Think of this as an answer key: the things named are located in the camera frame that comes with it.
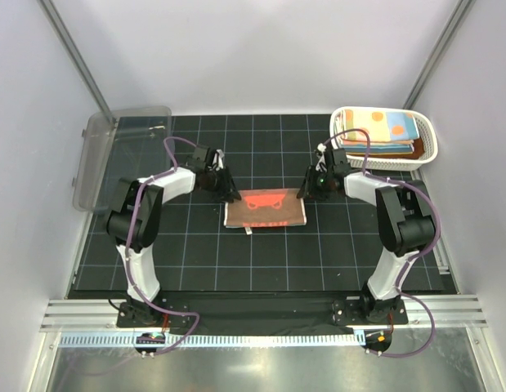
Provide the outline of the salmon pink towel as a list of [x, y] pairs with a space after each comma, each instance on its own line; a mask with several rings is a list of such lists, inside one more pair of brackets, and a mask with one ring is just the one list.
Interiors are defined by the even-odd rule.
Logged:
[[297, 195], [293, 188], [242, 190], [241, 200], [225, 205], [223, 225], [228, 229], [304, 226], [305, 204]]

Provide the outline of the peach dotted towel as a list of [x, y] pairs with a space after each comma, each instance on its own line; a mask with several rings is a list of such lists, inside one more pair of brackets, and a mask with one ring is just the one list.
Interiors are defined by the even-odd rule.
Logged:
[[419, 138], [414, 116], [397, 109], [347, 107], [334, 118], [334, 130], [360, 128], [369, 135], [371, 143], [410, 144]]

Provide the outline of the brown towel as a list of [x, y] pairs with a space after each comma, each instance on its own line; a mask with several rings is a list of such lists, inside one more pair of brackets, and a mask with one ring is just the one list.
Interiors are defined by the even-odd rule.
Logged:
[[371, 158], [386, 158], [386, 159], [409, 159], [409, 160], [417, 160], [419, 159], [423, 153], [424, 153], [424, 146], [423, 141], [421, 139], [414, 140], [414, 154], [407, 155], [407, 156], [380, 156], [380, 157], [371, 157]]

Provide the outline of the light blue dotted towel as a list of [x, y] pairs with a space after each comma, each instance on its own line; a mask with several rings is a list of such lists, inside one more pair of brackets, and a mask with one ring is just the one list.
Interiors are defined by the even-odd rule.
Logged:
[[[366, 144], [362, 143], [342, 143], [342, 147], [346, 150], [352, 150], [352, 151], [362, 151], [367, 149]], [[369, 149], [371, 151], [413, 151], [414, 145], [413, 144], [370, 144]]]

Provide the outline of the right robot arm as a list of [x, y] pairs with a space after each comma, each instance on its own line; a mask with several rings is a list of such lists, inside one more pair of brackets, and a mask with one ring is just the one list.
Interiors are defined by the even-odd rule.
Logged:
[[343, 149], [320, 144], [316, 154], [318, 163], [307, 168], [298, 198], [321, 201], [344, 192], [376, 208], [383, 250], [361, 289], [359, 312], [367, 323], [382, 323], [398, 308], [403, 282], [415, 261], [439, 239], [438, 216], [422, 182], [384, 179], [354, 169]]

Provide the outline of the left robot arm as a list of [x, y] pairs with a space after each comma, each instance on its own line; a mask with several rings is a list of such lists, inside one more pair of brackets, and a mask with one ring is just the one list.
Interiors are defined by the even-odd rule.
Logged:
[[219, 202], [241, 200], [225, 154], [220, 149], [195, 145], [183, 164], [135, 180], [119, 180], [105, 218], [105, 229], [123, 260], [128, 282], [126, 300], [118, 306], [118, 327], [157, 327], [178, 318], [194, 325], [197, 313], [165, 307], [155, 273], [153, 246], [159, 234], [163, 205], [196, 190], [214, 194]]

